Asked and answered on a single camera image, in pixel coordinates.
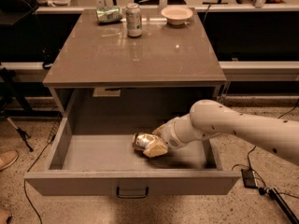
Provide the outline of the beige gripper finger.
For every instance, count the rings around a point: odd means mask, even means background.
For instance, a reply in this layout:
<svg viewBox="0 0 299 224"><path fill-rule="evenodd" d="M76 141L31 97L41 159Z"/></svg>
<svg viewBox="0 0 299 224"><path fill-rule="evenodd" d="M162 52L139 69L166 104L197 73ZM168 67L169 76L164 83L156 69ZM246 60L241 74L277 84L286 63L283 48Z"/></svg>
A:
<svg viewBox="0 0 299 224"><path fill-rule="evenodd" d="M148 158L163 156L167 153L168 147L161 138L146 139L144 141L143 154Z"/></svg>
<svg viewBox="0 0 299 224"><path fill-rule="evenodd" d="M160 135L162 134L163 129L164 129L164 124L161 125L161 126L159 126L158 128L156 128L156 129L152 132L152 134L153 134L153 135L156 135L156 136L160 136Z"/></svg>

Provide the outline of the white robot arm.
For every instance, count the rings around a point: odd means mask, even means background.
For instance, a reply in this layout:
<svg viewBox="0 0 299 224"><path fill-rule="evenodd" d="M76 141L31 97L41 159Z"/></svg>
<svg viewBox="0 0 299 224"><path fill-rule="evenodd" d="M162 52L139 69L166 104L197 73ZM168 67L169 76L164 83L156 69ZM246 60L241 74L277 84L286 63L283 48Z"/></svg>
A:
<svg viewBox="0 0 299 224"><path fill-rule="evenodd" d="M156 139L143 151L150 158L170 147L182 148L227 133L299 165L298 121L239 113L212 100L196 102L187 115L169 120L153 133Z"/></svg>

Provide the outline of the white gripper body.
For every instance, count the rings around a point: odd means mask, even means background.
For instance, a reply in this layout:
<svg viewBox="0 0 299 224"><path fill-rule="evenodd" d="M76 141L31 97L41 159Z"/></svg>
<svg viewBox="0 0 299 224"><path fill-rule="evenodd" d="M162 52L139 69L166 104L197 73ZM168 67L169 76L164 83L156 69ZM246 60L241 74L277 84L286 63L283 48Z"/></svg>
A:
<svg viewBox="0 0 299 224"><path fill-rule="evenodd" d="M164 143L173 149L179 149L186 146L177 136L175 132L175 122L178 118L169 120L166 124L160 127L160 137Z"/></svg>

